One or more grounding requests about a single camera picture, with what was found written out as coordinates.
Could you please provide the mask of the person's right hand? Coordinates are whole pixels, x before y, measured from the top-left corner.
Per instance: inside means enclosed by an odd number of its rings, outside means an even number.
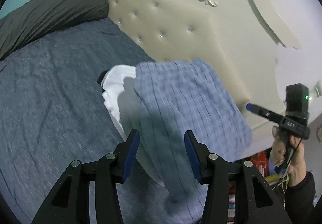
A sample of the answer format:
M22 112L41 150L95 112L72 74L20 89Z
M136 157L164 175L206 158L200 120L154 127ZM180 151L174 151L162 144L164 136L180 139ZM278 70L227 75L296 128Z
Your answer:
M307 175L304 144L300 138L288 135L277 126L273 126L272 135L274 141L270 152L270 162L274 166L287 162L289 187L294 187L300 184Z

